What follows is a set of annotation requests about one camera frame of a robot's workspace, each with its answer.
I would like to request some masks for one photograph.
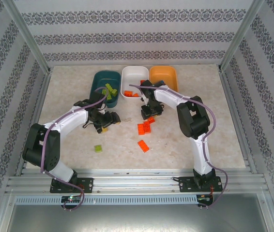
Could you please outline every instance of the ventilation grille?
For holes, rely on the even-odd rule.
[[[197,204],[196,195],[86,196],[83,205]],[[59,205],[61,196],[19,196],[16,205]]]

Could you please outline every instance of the white bowl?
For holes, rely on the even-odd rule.
[[[141,96],[138,88],[129,85],[140,86],[141,80],[149,79],[149,70],[143,66],[127,66],[122,70],[121,78],[121,94],[125,99],[140,99],[141,97],[127,97],[124,96],[126,90],[132,91],[133,94],[137,93]]]

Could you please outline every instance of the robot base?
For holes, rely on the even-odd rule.
[[[180,192],[210,192],[211,186],[213,187],[213,192],[221,192],[223,189],[219,176],[215,176],[207,184],[203,185],[202,188],[196,185],[193,176],[174,177],[173,180],[179,183]]]
[[[74,171],[73,177],[69,183],[81,187],[84,193],[92,193],[93,181],[93,178],[77,178],[77,173]],[[50,193],[80,193],[80,190],[52,179]]]

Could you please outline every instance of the orange bowl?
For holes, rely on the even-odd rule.
[[[150,69],[150,78],[152,84],[164,81],[172,90],[178,92],[178,79],[176,70],[171,66],[153,66]]]

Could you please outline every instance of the metal floor panel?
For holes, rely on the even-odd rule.
[[[264,232],[255,194],[225,195],[209,210],[196,205],[15,205],[9,232]]]

